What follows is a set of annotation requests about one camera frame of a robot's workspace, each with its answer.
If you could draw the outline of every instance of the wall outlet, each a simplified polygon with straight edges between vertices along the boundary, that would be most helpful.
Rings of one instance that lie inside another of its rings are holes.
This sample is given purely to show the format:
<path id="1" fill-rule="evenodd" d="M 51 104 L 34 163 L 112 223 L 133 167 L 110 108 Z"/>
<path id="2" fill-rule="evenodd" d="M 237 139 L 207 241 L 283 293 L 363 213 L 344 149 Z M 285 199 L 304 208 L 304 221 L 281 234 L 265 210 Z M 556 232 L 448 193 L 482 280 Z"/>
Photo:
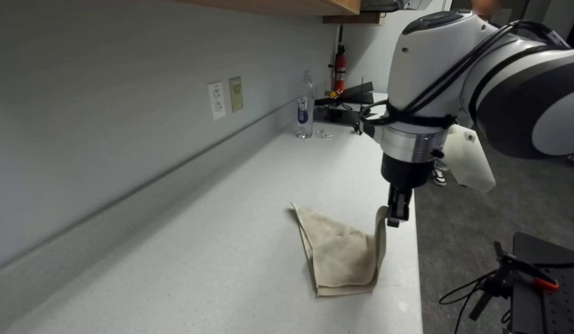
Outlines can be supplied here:
<path id="1" fill-rule="evenodd" d="M 211 106 L 213 106 L 213 117 L 222 119 L 227 115 L 227 98 L 226 98 L 226 87 L 222 82 L 214 82 L 209 85 L 211 95 Z"/>
<path id="2" fill-rule="evenodd" d="M 244 100 L 244 84 L 240 76 L 235 76 L 229 80 L 229 89 L 231 89 L 231 106 L 233 111 L 240 111 L 246 108 L 246 100 Z"/>

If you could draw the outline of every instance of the white countertop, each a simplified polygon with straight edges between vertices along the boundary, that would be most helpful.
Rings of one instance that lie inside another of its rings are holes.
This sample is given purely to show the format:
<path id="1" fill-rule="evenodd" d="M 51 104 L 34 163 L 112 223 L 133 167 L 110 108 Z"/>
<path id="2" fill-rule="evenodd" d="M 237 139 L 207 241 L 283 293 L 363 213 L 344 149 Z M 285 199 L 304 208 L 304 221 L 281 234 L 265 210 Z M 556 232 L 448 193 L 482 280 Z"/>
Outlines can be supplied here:
<path id="1" fill-rule="evenodd" d="M 318 299 L 291 202 L 365 232 L 387 202 L 382 149 L 350 128 L 281 134 L 151 230 L 88 269 L 10 332 L 419 334 L 415 208 L 389 228 L 374 293 Z"/>

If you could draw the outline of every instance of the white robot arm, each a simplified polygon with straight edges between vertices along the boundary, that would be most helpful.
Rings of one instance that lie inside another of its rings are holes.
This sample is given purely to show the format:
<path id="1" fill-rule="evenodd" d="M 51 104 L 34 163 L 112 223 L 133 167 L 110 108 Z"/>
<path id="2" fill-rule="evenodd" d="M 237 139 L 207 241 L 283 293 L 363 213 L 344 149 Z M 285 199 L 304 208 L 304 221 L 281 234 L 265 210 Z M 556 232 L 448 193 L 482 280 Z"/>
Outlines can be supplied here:
<path id="1" fill-rule="evenodd" d="M 508 156 L 574 156 L 574 48 L 541 24 L 495 28 L 473 11 L 422 17 L 398 41 L 389 87 L 389 115 L 367 126 L 383 149 L 391 226 L 409 219 L 413 189 L 445 156 L 461 110 Z"/>

